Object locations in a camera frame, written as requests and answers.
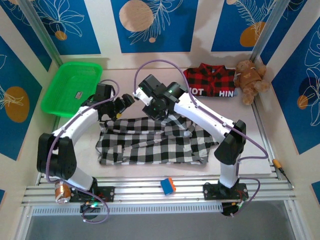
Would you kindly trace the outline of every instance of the wire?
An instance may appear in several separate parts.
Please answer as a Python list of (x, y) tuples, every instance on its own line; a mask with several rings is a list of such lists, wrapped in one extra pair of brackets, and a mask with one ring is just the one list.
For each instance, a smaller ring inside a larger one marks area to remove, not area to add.
[[(172, 66), (174, 66), (182, 75), (182, 78), (184, 80), (184, 83), (185, 85), (187, 86), (187, 92), (190, 96), (190, 99), (192, 101), (192, 103), (195, 105), (196, 108), (199, 108), (202, 112), (206, 113), (207, 115), (211, 116), (212, 118), (214, 118), (215, 120), (217, 120), (219, 123), (221, 123), (222, 125), (225, 123), (223, 120), (221, 120), (219, 117), (215, 116), (214, 114), (212, 114), (211, 112), (209, 112), (208, 110), (206, 110), (205, 108), (201, 107), (200, 105), (197, 104), (196, 102), (196, 99), (195, 97), (192, 95), (192, 93), (189, 91), (189, 84), (188, 84), (188, 81), (187, 81), (187, 78), (186, 76), (184, 75), (183, 71), (181, 70), (180, 67), (178, 67), (175, 63), (173, 62), (170, 62), (168, 60), (164, 60), (164, 59), (155, 59), (155, 60), (150, 60), (150, 61), (147, 61), (145, 62), (144, 64), (142, 64), (138, 69), (137, 71), (135, 72), (135, 75), (134, 75), (134, 80), (133, 80), (133, 90), (134, 90), (134, 94), (136, 94), (136, 87), (137, 87), (137, 77), (138, 77), (138, 73), (140, 72), (140, 70), (150, 64), (150, 63), (154, 63), (154, 62), (163, 62), (163, 63), (167, 63), (167, 64), (170, 64)], [(248, 137), (246, 134), (240, 132), (239, 130), (235, 129), (234, 127), (226, 124), (225, 125), (227, 128), (229, 128), (230, 130), (236, 132), (237, 134), (239, 134), (240, 136), (242, 136), (243, 138), (247, 139), (249, 142), (251, 142), (252, 144), (254, 144), (257, 148), (259, 148), (263, 153), (264, 153), (264, 156), (245, 156), (245, 157), (241, 157), (238, 159), (238, 161), (236, 162), (236, 175), (238, 175), (239, 173), (239, 163), (243, 160), (247, 160), (247, 159), (267, 159), (269, 156), (268, 156), (268, 153), (267, 151), (262, 147), (260, 146), (256, 141), (254, 141), (253, 139), (251, 139), (250, 137)], [(254, 197), (257, 195), (259, 189), (260, 189), (260, 186), (261, 186), (261, 183), (260, 181), (257, 179), (257, 178), (248, 178), (248, 177), (240, 177), (240, 179), (250, 179), (250, 180), (255, 180), (258, 182), (258, 188), (256, 189), (256, 191), (254, 192), (254, 194), (252, 195), (252, 197), (248, 200), (247, 202), (247, 205), (254, 199)]]
[[(52, 181), (50, 179), (50, 176), (49, 176), (49, 172), (50, 172), (50, 161), (51, 161), (51, 156), (52, 156), (52, 153), (53, 153), (53, 150), (55, 148), (55, 145), (57, 144), (59, 138), (61, 137), (62, 134), (64, 134), (66, 132), (66, 130), (79, 118), (81, 117), (84, 113), (86, 113), (87, 111), (89, 111), (90, 109), (93, 109), (94, 107), (98, 106), (98, 105), (101, 105), (101, 104), (104, 104), (104, 103), (107, 103), (107, 102), (110, 102), (112, 101), (113, 99), (115, 99), (117, 97), (117, 95), (119, 94), (119, 91), (120, 91), (120, 87), (119, 87), (119, 84), (114, 81), (114, 80), (111, 80), (111, 79), (106, 79), (106, 80), (102, 80), (100, 83), (103, 83), (103, 82), (107, 82), (107, 81), (110, 81), (112, 83), (114, 83), (117, 87), (117, 91), (115, 93), (114, 96), (106, 99), (106, 100), (103, 100), (103, 101), (100, 101), (100, 102), (97, 102), (95, 104), (93, 104), (92, 106), (86, 108), (85, 110), (83, 110), (82, 112), (78, 113), (65, 127), (64, 129), (62, 129), (58, 135), (55, 137), (55, 139), (53, 140), (52, 144), (51, 144), (51, 147), (49, 149), (49, 153), (48, 153), (48, 156), (47, 156), (47, 159), (46, 159), (46, 165), (45, 165), (45, 178), (46, 180), (48, 181), (48, 183), (55, 183), (56, 181)], [(99, 200), (101, 203), (103, 203), (103, 205), (106, 207), (106, 210), (107, 210), (107, 214), (106, 216), (104, 217), (104, 219), (100, 220), (100, 221), (91, 221), (91, 220), (88, 220), (85, 218), (85, 211), (82, 213), (82, 218), (83, 218), (83, 221), (86, 222), (86, 223), (90, 223), (90, 224), (100, 224), (100, 223), (103, 223), (104, 221), (106, 221), (109, 217), (109, 213), (110, 213), (110, 209), (107, 205), (107, 203), (105, 201), (103, 201), (100, 197), (98, 197), (97, 195), (85, 190), (85, 189), (82, 189), (82, 188), (79, 188), (79, 187), (76, 187), (68, 182), (65, 182), (70, 188), (74, 188), (84, 194), (87, 194), (87, 195), (90, 195), (91, 197)]]

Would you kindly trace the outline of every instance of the red plaid shirt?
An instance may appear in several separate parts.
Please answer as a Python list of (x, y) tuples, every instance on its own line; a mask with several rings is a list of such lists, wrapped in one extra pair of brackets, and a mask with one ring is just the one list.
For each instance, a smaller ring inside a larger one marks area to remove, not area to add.
[(224, 65), (211, 66), (201, 63), (199, 67), (188, 68), (183, 73), (189, 83), (189, 90), (194, 96), (234, 96), (235, 69), (226, 69)]

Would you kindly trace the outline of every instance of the purple cable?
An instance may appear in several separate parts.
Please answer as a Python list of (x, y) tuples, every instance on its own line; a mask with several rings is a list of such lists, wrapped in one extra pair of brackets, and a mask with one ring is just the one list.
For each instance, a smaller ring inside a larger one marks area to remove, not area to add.
[[(185, 85), (188, 87), (188, 94), (191, 98), (191, 101), (193, 102), (193, 104), (195, 105), (196, 108), (199, 108), (201, 111), (203, 111), (204, 113), (206, 113), (207, 115), (211, 116), (212, 118), (214, 118), (215, 120), (217, 120), (219, 123), (221, 124), (224, 124), (225, 122), (222, 121), (220, 118), (218, 118), (217, 116), (213, 115), (211, 112), (207, 111), (205, 108), (199, 106), (195, 100), (195, 97), (191, 94), (191, 92), (189, 91), (189, 84), (188, 84), (188, 81), (187, 81), (187, 78), (186, 76), (184, 75), (183, 71), (181, 70), (180, 67), (178, 67), (176, 64), (174, 64), (173, 62), (170, 62), (168, 60), (164, 60), (164, 59), (155, 59), (155, 60), (150, 60), (150, 61), (147, 61), (146, 63), (142, 64), (138, 70), (135, 72), (135, 75), (134, 75), (134, 81), (133, 81), (133, 89), (134, 89), (134, 94), (136, 94), (136, 87), (137, 87), (137, 76), (138, 76), (138, 73), (139, 71), (146, 65), (150, 64), (150, 63), (154, 63), (154, 62), (163, 62), (163, 63), (167, 63), (167, 64), (170, 64), (172, 66), (174, 66), (182, 75), (183, 77), (183, 80), (184, 80), (184, 83)], [(240, 136), (242, 136), (243, 138), (247, 139), (249, 142), (251, 142), (252, 144), (254, 144), (257, 148), (259, 148), (263, 153), (264, 153), (264, 156), (245, 156), (245, 157), (241, 157), (238, 159), (237, 163), (236, 163), (236, 175), (238, 175), (239, 173), (239, 163), (240, 161), (242, 160), (246, 160), (246, 159), (267, 159), (269, 156), (268, 156), (268, 153), (267, 151), (262, 147), (260, 146), (256, 141), (254, 141), (253, 139), (251, 139), (250, 137), (248, 137), (247, 135), (245, 135), (244, 133), (240, 132), (239, 130), (235, 129), (234, 127), (230, 126), (230, 125), (226, 125), (227, 128), (229, 128), (230, 130), (236, 132), (237, 134), (239, 134)], [(261, 186), (261, 183), (259, 181), (259, 179), (257, 178), (250, 178), (250, 177), (240, 177), (240, 179), (250, 179), (250, 180), (255, 180), (258, 182), (258, 187), (256, 189), (256, 191), (254, 192), (254, 194), (252, 195), (252, 197), (248, 200), (247, 202), (247, 205), (254, 199), (254, 197), (257, 195), (259, 189), (260, 189), (260, 186)]]
[[(111, 79), (106, 79), (106, 80), (102, 80), (100, 83), (103, 83), (103, 82), (106, 82), (106, 81), (110, 81), (110, 82), (113, 82), (116, 87), (117, 87), (117, 91), (115, 93), (115, 95), (109, 99), (106, 99), (106, 100), (103, 100), (103, 101), (100, 101), (100, 102), (97, 102), (95, 104), (93, 104), (92, 106), (86, 108), (83, 112), (79, 113), (78, 115), (76, 115), (65, 127), (64, 129), (62, 129), (59, 134), (55, 137), (55, 139), (53, 140), (52, 144), (51, 144), (51, 147), (49, 149), (49, 153), (48, 153), (48, 157), (46, 159), (46, 165), (45, 165), (45, 178), (46, 180), (48, 181), (48, 183), (51, 183), (51, 184), (54, 184), (56, 181), (51, 181), (50, 177), (49, 177), (49, 168), (50, 168), (50, 161), (51, 161), (51, 156), (52, 156), (52, 152), (54, 150), (54, 147), (56, 145), (56, 143), (58, 142), (58, 139), (61, 137), (62, 134), (64, 134), (64, 132), (81, 116), (83, 115), (84, 113), (86, 113), (87, 111), (89, 111), (90, 109), (93, 109), (94, 107), (100, 105), (100, 104), (104, 104), (104, 103), (107, 103), (109, 101), (112, 101), (113, 99), (116, 98), (116, 96), (119, 94), (119, 91), (120, 91), (120, 87), (119, 87), (119, 84), (114, 81), (114, 80), (111, 80)], [(93, 198), (99, 200), (100, 202), (103, 203), (103, 205), (106, 207), (106, 210), (107, 210), (107, 214), (106, 216), (104, 217), (104, 219), (100, 220), (100, 221), (91, 221), (91, 220), (88, 220), (85, 218), (85, 212), (84, 211), (82, 213), (82, 218), (83, 218), (83, 221), (86, 222), (86, 223), (90, 223), (90, 224), (100, 224), (100, 223), (103, 223), (104, 221), (106, 221), (109, 217), (109, 213), (110, 213), (110, 209), (107, 205), (107, 203), (105, 201), (103, 201), (100, 197), (98, 197), (97, 195), (87, 191), (87, 190), (84, 190), (84, 189), (81, 189), (79, 187), (76, 187), (70, 183), (67, 183), (65, 182), (70, 188), (74, 188), (84, 194), (88, 194), (90, 196), (92, 196)]]

